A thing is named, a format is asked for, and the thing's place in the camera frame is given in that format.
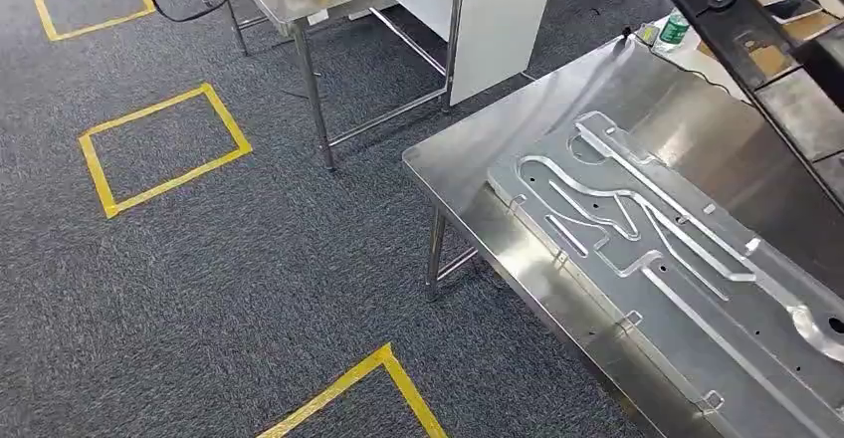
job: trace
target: black machine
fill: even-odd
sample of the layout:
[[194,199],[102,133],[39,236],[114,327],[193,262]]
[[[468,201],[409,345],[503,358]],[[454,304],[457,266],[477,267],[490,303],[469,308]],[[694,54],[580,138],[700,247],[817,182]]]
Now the black machine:
[[[792,38],[756,0],[672,0],[700,34],[718,60],[736,80],[745,94],[780,133],[789,147],[803,161],[839,210],[844,213],[840,195],[814,170],[811,161],[796,146],[782,127],[777,110],[782,101],[772,101],[772,87],[791,76],[804,84],[813,83],[812,98],[788,99],[812,102],[801,111],[837,116],[844,111],[844,24],[838,23],[806,41]],[[762,68],[756,60],[759,50],[780,56],[777,71]]]

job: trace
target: yellow tape square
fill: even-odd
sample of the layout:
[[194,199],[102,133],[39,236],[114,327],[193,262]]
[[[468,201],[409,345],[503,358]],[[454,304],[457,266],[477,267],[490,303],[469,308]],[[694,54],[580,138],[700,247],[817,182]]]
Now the yellow tape square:
[[[186,172],[185,174],[182,174],[179,177],[176,177],[175,179],[170,179],[169,181],[164,182],[163,184],[159,184],[144,192],[141,192],[136,196],[115,203],[114,196],[111,194],[111,188],[108,186],[108,181],[106,181],[106,174],[103,172],[103,167],[100,164],[100,160],[97,158],[97,152],[94,150],[94,143],[91,141],[91,136],[98,132],[103,132],[107,129],[111,129],[116,126],[120,126],[121,124],[126,124],[127,122],[133,121],[135,119],[153,114],[156,111],[172,107],[173,105],[184,102],[186,100],[190,100],[194,97],[198,97],[199,95],[205,95],[205,97],[208,99],[208,102],[214,108],[214,111],[223,120],[223,123],[226,125],[226,129],[228,129],[229,133],[232,135],[232,139],[234,139],[237,148],[234,151],[223,155],[222,157],[218,157],[217,159],[206,162],[205,164],[199,167],[191,169],[190,171]],[[249,144],[249,141],[246,140],[246,137],[244,137],[243,132],[241,132],[240,130],[240,127],[237,126],[231,114],[223,105],[223,102],[220,101],[220,98],[217,96],[217,93],[214,92],[214,89],[211,87],[211,85],[207,83],[203,83],[202,86],[200,86],[196,90],[191,90],[190,92],[183,93],[177,97],[171,98],[159,104],[147,107],[145,109],[141,109],[140,111],[127,114],[126,116],[122,116],[117,119],[104,122],[102,124],[98,124],[92,127],[91,129],[85,131],[83,135],[80,136],[79,142],[80,146],[82,147],[82,152],[85,155],[85,161],[88,164],[88,169],[91,172],[91,178],[94,180],[94,186],[97,189],[97,195],[100,197],[100,203],[103,205],[105,217],[108,218],[114,217],[121,211],[124,211],[137,204],[140,204],[141,202],[153,198],[158,194],[169,191],[174,187],[180,186],[197,176],[201,176],[202,174],[205,174],[206,172],[212,169],[216,169],[222,166],[223,164],[233,161],[238,157],[252,151],[252,145]]]
[[357,383],[381,365],[384,365],[393,383],[395,383],[404,400],[407,401],[407,404],[410,405],[410,409],[413,410],[413,413],[419,420],[419,424],[425,428],[428,436],[431,438],[447,438],[440,423],[437,422],[434,414],[431,413],[431,409],[428,408],[428,404],[425,403],[422,395],[419,394],[419,390],[416,389],[416,385],[413,384],[413,381],[407,376],[407,372],[404,371],[401,363],[393,355],[390,343],[373,352],[372,355],[365,358],[361,363],[344,373],[336,382],[326,388],[323,393],[320,393],[313,400],[305,404],[305,406],[293,412],[281,423],[258,435],[258,438],[281,438],[287,435],[311,415],[320,411],[329,402],[349,389],[351,385]]
[[49,38],[53,42],[56,42],[59,40],[66,40],[68,38],[78,37],[80,35],[84,35],[95,30],[113,27],[114,25],[117,25],[119,23],[127,22],[129,20],[148,15],[155,11],[155,7],[152,5],[152,0],[141,1],[143,2],[143,10],[139,12],[133,13],[125,17],[114,18],[106,22],[97,23],[96,25],[80,28],[67,33],[56,32],[56,26],[53,25],[53,19],[50,18],[50,12],[47,11],[47,4],[44,2],[44,0],[35,0],[35,8],[36,10],[38,10],[38,16],[41,17],[41,23],[44,25],[44,31],[47,32],[47,38]]

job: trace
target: green label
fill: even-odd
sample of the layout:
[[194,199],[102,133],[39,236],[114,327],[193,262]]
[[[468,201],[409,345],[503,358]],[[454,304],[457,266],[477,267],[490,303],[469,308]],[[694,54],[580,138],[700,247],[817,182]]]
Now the green label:
[[662,33],[660,33],[660,40],[672,45],[680,45],[687,30],[689,30],[689,25],[678,25],[669,20],[665,23]]

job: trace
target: gray carpet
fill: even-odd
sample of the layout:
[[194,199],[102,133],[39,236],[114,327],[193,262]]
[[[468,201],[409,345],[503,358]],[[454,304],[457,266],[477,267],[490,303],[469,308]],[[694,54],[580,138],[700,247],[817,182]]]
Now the gray carpet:
[[[59,33],[133,8],[47,3]],[[236,3],[242,18],[254,9]],[[667,11],[664,0],[551,0],[529,71]],[[389,14],[442,55],[407,12]],[[244,58],[226,20],[148,15],[50,42],[33,0],[2,0],[0,436],[255,436],[387,342],[449,436],[639,436],[486,265],[423,300],[430,210],[400,153],[525,80],[448,114],[416,110],[339,148],[329,173],[307,102],[280,93],[301,90],[293,45],[265,24],[247,32]],[[333,131],[440,83],[371,18],[317,25],[313,49]],[[203,82],[254,151],[106,219],[78,136]],[[120,200],[226,152],[227,134],[197,99],[94,142]],[[449,234],[447,254],[462,247]],[[420,436],[377,373],[296,435]]]

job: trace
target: white panel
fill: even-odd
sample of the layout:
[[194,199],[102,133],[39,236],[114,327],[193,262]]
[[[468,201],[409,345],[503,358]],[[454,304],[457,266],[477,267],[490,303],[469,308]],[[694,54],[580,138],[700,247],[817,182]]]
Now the white panel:
[[528,67],[547,0],[463,0],[455,105]]
[[396,0],[443,40],[448,42],[451,0]]

